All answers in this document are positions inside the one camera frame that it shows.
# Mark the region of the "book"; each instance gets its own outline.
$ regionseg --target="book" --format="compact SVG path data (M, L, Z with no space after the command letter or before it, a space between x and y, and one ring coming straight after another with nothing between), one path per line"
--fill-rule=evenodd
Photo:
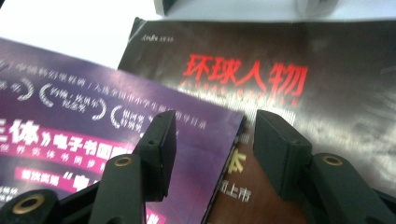
M146 204L158 224L204 221L244 122L143 77L6 39L0 105L0 206L27 190L62 199L100 181L108 159L132 152L155 115L175 110L168 197Z
M346 158L373 189L394 198L395 28L396 21L136 18L119 69L245 111L209 223L304 223L301 206L276 197L254 158L256 111L282 116L314 154Z

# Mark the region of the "white surface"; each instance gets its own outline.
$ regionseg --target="white surface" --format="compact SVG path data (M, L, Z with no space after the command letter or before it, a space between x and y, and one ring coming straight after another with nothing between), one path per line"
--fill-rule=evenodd
M134 18L303 21L297 0L176 0L166 17L152 0L6 0L0 37L117 68ZM317 21L396 20L396 0L339 0Z

